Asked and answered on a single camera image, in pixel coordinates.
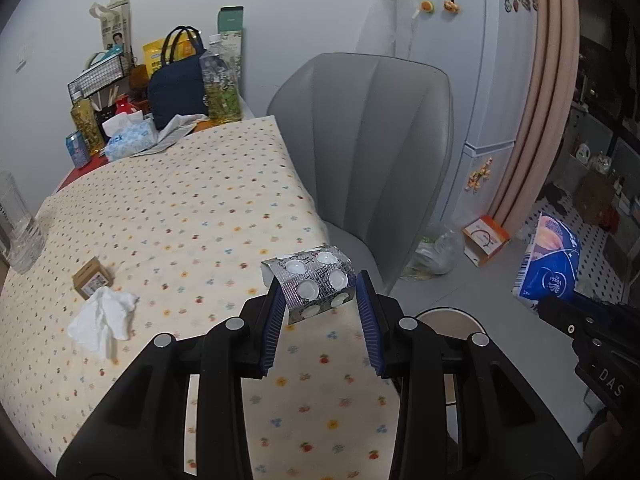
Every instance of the navy handbag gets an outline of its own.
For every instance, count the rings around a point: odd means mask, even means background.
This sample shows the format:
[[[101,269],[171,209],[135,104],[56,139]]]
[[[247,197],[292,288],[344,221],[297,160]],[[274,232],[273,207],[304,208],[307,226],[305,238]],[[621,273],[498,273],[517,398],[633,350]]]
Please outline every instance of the navy handbag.
[[[177,31],[180,32],[175,36],[171,54],[167,59],[166,51],[169,47],[169,40]],[[174,61],[175,49],[182,31],[186,31],[196,54]],[[209,113],[204,83],[202,82],[202,70],[200,69],[200,56],[204,54],[204,51],[200,33],[193,27],[185,27],[184,25],[176,27],[164,40],[161,67],[153,73],[148,86],[148,98],[154,114],[154,123],[158,130],[164,128],[175,114],[207,115]]]

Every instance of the polka dot tablecloth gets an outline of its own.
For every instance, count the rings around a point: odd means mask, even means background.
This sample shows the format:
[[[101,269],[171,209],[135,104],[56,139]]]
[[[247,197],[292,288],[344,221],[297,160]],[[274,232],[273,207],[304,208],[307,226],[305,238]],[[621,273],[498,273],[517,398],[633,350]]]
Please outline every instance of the polka dot tablecloth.
[[[260,261],[326,241],[275,120],[193,134],[75,181],[38,213],[47,243],[0,296],[0,401],[52,472],[94,407],[151,338],[204,334],[266,293]],[[140,297],[111,360],[65,333],[83,300],[71,276],[97,256],[113,288]],[[353,302],[284,326],[276,364],[243,382],[256,479],[386,479],[398,396],[369,366]],[[197,378],[185,471],[196,472]]]

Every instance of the refrigerator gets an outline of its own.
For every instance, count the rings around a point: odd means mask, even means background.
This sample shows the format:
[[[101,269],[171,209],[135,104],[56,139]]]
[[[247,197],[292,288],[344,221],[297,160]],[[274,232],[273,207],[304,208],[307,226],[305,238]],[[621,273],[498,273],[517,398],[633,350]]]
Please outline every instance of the refrigerator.
[[[431,220],[463,227],[488,212],[511,156],[529,92],[538,4],[453,0],[454,13],[445,0],[428,1],[434,12],[416,18],[410,59],[449,76],[454,112],[451,162]]]

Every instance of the white wall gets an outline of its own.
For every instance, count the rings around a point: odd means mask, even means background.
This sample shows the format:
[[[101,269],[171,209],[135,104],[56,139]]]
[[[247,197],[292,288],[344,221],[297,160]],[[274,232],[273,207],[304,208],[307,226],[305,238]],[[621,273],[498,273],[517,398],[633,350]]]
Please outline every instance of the white wall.
[[[72,168],[65,137],[75,128],[66,84],[102,49],[93,1],[22,0],[0,34],[0,169],[11,171],[36,211]],[[131,0],[132,44],[176,25],[215,33],[221,6],[244,5],[244,96],[255,114],[278,87],[321,52],[351,51],[372,0]],[[28,48],[16,72],[18,52]]]

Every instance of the tissue box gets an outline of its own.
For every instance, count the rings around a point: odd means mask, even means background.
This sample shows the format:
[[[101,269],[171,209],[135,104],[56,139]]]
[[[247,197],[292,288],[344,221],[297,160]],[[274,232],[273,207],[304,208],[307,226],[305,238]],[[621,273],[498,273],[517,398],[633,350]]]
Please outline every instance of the tissue box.
[[[320,246],[262,262],[262,280],[280,282],[289,324],[321,314],[352,300],[356,275],[351,260],[337,247]]]
[[[113,285],[113,278],[98,261],[98,258],[92,258],[85,263],[82,269],[73,275],[72,279],[74,289],[85,300],[88,300],[100,287]]]
[[[119,130],[109,140],[104,149],[104,154],[109,162],[135,155],[152,148],[158,143],[158,132],[151,119],[145,119],[141,123],[129,123]]]
[[[563,222],[542,212],[513,284],[513,295],[534,304],[547,296],[569,301],[579,264],[580,240]]]

